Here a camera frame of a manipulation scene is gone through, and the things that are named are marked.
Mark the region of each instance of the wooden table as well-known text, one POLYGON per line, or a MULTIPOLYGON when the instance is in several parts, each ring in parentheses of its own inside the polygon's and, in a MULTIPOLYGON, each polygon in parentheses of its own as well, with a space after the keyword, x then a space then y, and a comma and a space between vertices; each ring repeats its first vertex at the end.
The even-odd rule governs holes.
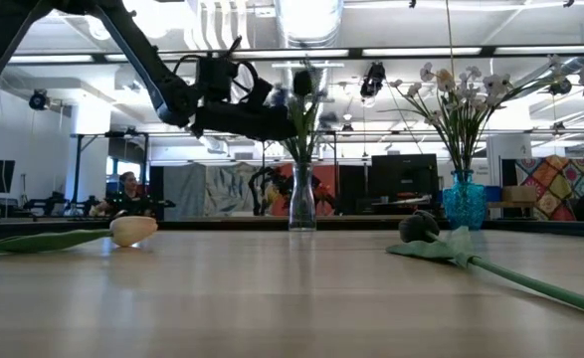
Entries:
MULTIPOLYGON (((584 293, 584 238, 484 232, 484 257, 584 293)), ((161 232, 0 256, 0 357, 584 357, 584 312, 391 256, 395 232, 161 232)))
POLYGON ((522 215, 526 214, 527 218, 534 217, 534 202, 489 202, 489 209, 521 209, 522 215))

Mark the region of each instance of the television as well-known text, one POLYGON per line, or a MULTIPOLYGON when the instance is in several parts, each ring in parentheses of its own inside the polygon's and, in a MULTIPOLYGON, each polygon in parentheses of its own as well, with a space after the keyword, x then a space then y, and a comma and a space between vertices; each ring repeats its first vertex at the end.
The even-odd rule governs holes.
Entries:
POLYGON ((435 154, 374 155, 369 168, 369 196, 395 199, 403 194, 430 195, 436 201, 440 183, 435 154))

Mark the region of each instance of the tulip leaf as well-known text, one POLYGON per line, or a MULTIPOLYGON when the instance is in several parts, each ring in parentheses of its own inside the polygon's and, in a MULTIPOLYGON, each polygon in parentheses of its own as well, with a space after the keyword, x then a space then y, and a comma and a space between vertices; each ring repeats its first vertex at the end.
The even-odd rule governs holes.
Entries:
POLYGON ((0 240, 0 254, 30 254, 67 249, 110 236, 110 230, 74 230, 0 240))
POLYGON ((414 241, 408 244, 394 245, 386 250, 389 254, 432 261, 446 261, 454 258, 453 252, 447 243, 441 241, 434 241, 433 243, 414 241))
POLYGON ((458 265, 466 269, 469 265, 469 260, 476 256, 474 254, 469 228, 460 227, 452 231, 447 239, 447 244, 458 265))

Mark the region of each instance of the glass vase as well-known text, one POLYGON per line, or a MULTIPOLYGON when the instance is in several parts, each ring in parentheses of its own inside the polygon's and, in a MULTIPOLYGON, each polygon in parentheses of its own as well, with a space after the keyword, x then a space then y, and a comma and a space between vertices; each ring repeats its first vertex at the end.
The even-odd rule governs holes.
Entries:
POLYGON ((315 230, 315 205, 310 163, 293 165, 293 192, 290 199, 290 231, 315 230))
POLYGON ((453 181, 453 187, 442 194, 451 229, 467 226, 479 230, 487 215, 486 187, 473 183, 472 170, 453 172, 453 181))

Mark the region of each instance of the white pillar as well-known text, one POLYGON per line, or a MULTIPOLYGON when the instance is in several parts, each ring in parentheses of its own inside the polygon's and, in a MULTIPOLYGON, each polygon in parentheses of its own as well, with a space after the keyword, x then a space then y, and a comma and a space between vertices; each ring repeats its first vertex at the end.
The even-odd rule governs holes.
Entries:
POLYGON ((501 159, 532 157, 530 134, 500 134, 487 138, 487 159, 490 184, 501 186, 501 159))
MULTIPOLYGON (((73 107, 73 133, 97 134, 110 129, 109 104, 102 100, 87 97, 73 107)), ((80 160, 80 178, 78 186, 78 201, 86 200, 90 195, 101 199, 105 195, 105 164, 108 156, 108 140, 98 138, 90 143, 89 138, 84 138, 80 160)), ((66 180, 66 198, 72 199, 75 186, 75 166, 77 155, 77 140, 69 143, 69 167, 66 180)))
MULTIPOLYGON (((487 124, 488 129, 531 129, 530 107, 525 98, 508 101, 487 124)), ((501 186, 500 160, 532 157, 530 134, 499 134, 487 138, 490 184, 501 186)))

